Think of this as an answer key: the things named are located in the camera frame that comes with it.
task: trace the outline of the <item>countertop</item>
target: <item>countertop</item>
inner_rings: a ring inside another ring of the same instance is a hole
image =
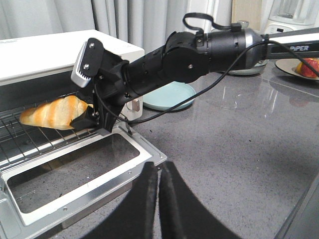
[[[199,91],[219,76],[191,85]],[[191,107],[133,127],[229,229],[243,239],[272,239],[318,173],[318,112],[319,81],[290,76],[270,61],[262,74],[228,75]],[[143,118],[156,113],[144,109]],[[125,195],[41,238],[81,238]],[[157,217],[154,238],[160,238]]]

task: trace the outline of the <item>wire rack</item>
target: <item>wire rack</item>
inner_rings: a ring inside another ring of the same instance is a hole
[[[0,113],[0,170],[49,153],[93,134],[93,129],[56,130],[21,124],[20,113],[39,104]]]

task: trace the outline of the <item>toaster oven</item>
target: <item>toaster oven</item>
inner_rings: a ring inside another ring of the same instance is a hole
[[[19,122],[22,111],[66,95],[92,102],[92,88],[70,79],[90,37],[123,59],[144,55],[95,30],[0,41],[0,238],[31,239],[57,225],[65,228],[130,189],[145,162],[167,159],[123,122],[107,135]],[[134,120],[142,110],[138,98],[121,114]]]

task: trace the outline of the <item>croissant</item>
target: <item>croissant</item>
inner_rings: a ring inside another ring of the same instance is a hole
[[[23,111],[20,122],[60,130],[72,129],[71,121],[83,114],[88,106],[76,96],[67,96]]]

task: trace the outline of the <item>light blue plate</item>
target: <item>light blue plate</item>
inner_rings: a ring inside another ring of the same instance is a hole
[[[165,111],[195,94],[196,91],[192,86],[174,81],[144,95],[143,104],[144,106],[153,110]],[[181,110],[189,106],[193,103],[193,101],[194,99],[186,102],[185,104],[174,109],[174,111]]]

